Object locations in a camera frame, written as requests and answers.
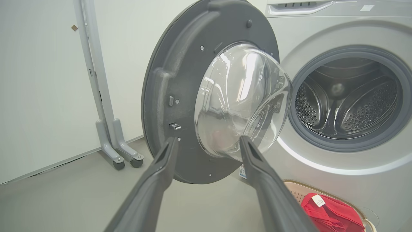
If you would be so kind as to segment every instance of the baseboard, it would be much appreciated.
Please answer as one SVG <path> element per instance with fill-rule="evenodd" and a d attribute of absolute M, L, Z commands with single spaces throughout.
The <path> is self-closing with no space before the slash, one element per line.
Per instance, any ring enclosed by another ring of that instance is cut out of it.
<path fill-rule="evenodd" d="M 136 140 L 138 140 L 138 139 L 141 139 L 141 138 L 143 138 L 143 137 L 144 137 L 143 135 L 138 136 L 138 137 L 136 137 L 136 138 L 134 138 L 134 139 L 131 139 L 131 140 L 127 141 L 126 143 L 134 142 L 134 141 L 136 141 Z M 94 152 L 98 152 L 98 151 L 100 151 L 101 149 L 102 149 L 101 147 L 98 147 L 98 148 L 93 149 L 93 150 L 91 150 L 91 151 L 82 153 L 82 154 L 80 154 L 80 155 L 73 156 L 73 157 L 71 157 L 71 158 L 68 158 L 68 159 L 65 159 L 65 160 L 63 160 L 63 161 L 54 163 L 54 164 L 49 165 L 49 166 L 47 166 L 47 167 L 38 169 L 38 170 L 33 171 L 33 172 L 31 172 L 31 173 L 27 173 L 27 174 L 25 174 L 25 175 L 22 175 L 22 176 L 20 176 L 20 177 L 17 177 L 17 178 L 15 178 L 15 179 L 10 180 L 10 181 L 4 182 L 4 183 L 2 183 L 2 184 L 0 184 L 0 185 L 6 185 L 6 184 L 9 184 L 9 183 L 16 182 L 16 181 L 18 181 L 18 180 L 26 179 L 26 178 L 28 178 L 28 177 L 30 177 L 30 176 L 37 175 L 37 174 L 39 174 L 39 173 L 45 172 L 45 171 L 47 171 L 47 170 L 53 169 L 53 168 L 58 167 L 58 166 L 61 166 L 61 165 L 63 165 L 63 164 L 72 162 L 73 160 L 82 158 L 82 157 L 84 157 L 84 156 L 86 156 L 86 155 L 92 154 L 92 153 L 94 153 Z"/>

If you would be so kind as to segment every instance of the door glass bowl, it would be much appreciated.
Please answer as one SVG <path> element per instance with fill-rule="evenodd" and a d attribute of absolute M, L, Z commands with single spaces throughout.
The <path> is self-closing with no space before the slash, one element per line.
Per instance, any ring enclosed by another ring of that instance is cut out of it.
<path fill-rule="evenodd" d="M 261 152 L 278 137 L 291 102 L 292 84 L 279 63 L 249 43 L 223 49 L 209 65 L 195 104 L 197 139 L 215 157 L 242 161 L 239 137 Z"/>

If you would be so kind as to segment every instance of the washing machine door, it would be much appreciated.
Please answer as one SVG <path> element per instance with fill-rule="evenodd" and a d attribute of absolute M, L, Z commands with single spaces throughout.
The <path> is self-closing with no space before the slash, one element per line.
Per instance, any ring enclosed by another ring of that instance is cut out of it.
<path fill-rule="evenodd" d="M 175 179 L 218 181 L 241 165 L 241 135 L 261 152 L 274 143 L 291 88 L 258 9 L 244 0 L 198 1 L 168 26 L 147 67 L 141 106 L 150 152 L 177 137 Z"/>

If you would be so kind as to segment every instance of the stainless steel drum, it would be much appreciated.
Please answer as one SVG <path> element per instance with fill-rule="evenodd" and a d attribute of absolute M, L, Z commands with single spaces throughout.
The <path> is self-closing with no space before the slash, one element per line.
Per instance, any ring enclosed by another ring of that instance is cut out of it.
<path fill-rule="evenodd" d="M 394 112 L 400 88 L 378 62 L 345 58 L 313 71 L 297 92 L 295 108 L 313 132 L 333 139 L 369 134 Z"/>

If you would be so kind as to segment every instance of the wall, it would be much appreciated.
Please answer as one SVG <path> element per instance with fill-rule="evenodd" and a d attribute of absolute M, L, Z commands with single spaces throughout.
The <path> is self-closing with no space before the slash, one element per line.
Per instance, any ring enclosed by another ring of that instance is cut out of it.
<path fill-rule="evenodd" d="M 0 183 L 100 147 L 73 0 L 0 2 Z"/>
<path fill-rule="evenodd" d="M 115 118 L 125 140 L 143 135 L 140 102 L 147 64 L 170 22 L 196 0 L 96 0 L 96 17 Z M 266 0 L 250 1 L 264 12 Z"/>

